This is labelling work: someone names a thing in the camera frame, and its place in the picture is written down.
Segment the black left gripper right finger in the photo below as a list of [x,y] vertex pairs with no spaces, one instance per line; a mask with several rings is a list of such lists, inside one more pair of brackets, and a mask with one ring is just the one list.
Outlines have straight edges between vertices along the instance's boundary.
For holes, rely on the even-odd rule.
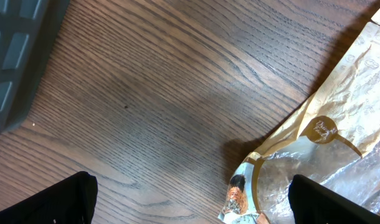
[[380,216],[297,174],[288,190],[296,224],[380,224]]

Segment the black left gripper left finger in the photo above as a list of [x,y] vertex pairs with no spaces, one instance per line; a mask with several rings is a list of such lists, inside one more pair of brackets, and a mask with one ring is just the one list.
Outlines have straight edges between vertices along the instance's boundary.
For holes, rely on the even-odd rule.
[[0,224],[91,223],[97,193],[97,178],[81,171],[0,211]]

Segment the clear plastic snack bag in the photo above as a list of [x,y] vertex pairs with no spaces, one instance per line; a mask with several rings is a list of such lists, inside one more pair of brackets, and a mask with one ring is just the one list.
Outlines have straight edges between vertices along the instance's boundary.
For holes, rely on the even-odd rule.
[[380,8],[321,87],[235,170],[219,219],[295,223],[297,174],[379,215]]

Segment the grey plastic mesh basket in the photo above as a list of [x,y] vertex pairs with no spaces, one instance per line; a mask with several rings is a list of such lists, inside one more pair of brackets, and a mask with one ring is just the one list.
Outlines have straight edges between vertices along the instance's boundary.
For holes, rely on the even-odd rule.
[[70,0],[0,0],[0,135],[34,100]]

